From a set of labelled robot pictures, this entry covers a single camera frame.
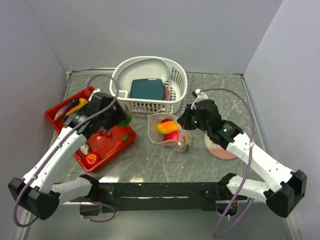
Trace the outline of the green bell pepper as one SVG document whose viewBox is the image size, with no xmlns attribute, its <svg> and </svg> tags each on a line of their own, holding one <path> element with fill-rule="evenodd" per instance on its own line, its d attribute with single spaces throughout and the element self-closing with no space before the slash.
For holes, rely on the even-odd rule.
<svg viewBox="0 0 320 240">
<path fill-rule="evenodd" d="M 130 113 L 130 112 L 126 112 L 125 115 L 126 115 L 126 118 L 125 118 L 124 120 L 122 120 L 122 121 L 118 124 L 118 126 L 120 126 L 120 127 L 127 127 L 127 126 L 130 124 L 130 122 L 131 122 L 131 120 L 132 120 L 132 115 L 131 115 L 131 113 Z"/>
</svg>

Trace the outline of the red round fruit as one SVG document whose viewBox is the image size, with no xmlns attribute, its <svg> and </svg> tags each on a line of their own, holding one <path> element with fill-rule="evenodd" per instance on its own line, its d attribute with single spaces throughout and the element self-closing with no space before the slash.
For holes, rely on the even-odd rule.
<svg viewBox="0 0 320 240">
<path fill-rule="evenodd" d="M 176 140 L 176 141 L 180 141 L 180 135 L 179 135 L 179 132 L 177 130 L 175 131 L 172 131 L 171 133 L 169 134 L 165 134 L 164 137 L 163 137 L 163 140 L 164 141 L 168 141 L 168 140 Z"/>
</svg>

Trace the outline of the red faceted apple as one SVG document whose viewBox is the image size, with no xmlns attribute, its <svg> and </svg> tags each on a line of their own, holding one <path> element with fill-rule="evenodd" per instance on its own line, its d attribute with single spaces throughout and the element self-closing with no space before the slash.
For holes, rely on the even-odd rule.
<svg viewBox="0 0 320 240">
<path fill-rule="evenodd" d="M 170 118 L 165 118 L 160 123 L 166 123 L 166 122 L 170 122 L 170 121 L 173 121 L 173 120 Z"/>
</svg>

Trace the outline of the clear dotted zip bag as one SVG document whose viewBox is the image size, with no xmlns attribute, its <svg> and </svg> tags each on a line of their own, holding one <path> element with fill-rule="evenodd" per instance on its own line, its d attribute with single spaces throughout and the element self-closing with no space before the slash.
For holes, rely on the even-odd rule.
<svg viewBox="0 0 320 240">
<path fill-rule="evenodd" d="M 156 126 L 160 124 L 164 119 L 172 119 L 177 126 L 178 126 L 178 133 L 179 133 L 179 141 L 176 140 L 166 140 L 164 141 L 164 135 L 157 131 Z M 150 141 L 154 144 L 171 148 L 173 151 L 183 153 L 187 151 L 192 143 L 192 136 L 191 134 L 183 129 L 177 122 L 178 118 L 169 113 L 156 113 L 151 114 L 148 116 L 148 137 Z"/>
</svg>

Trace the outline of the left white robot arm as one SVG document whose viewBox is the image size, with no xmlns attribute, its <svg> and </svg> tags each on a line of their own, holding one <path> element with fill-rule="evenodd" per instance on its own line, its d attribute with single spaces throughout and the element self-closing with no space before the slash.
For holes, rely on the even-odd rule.
<svg viewBox="0 0 320 240">
<path fill-rule="evenodd" d="M 14 177 L 8 184 L 15 199 L 14 209 L 22 207 L 36 218 L 48 219 L 65 202 L 84 198 L 94 201 L 100 193 L 99 181 L 87 174 L 76 180 L 56 184 L 67 160 L 100 128 L 110 130 L 128 117 L 112 97 L 97 92 L 81 110 L 69 115 L 60 134 L 42 159 L 22 178 Z"/>
</svg>

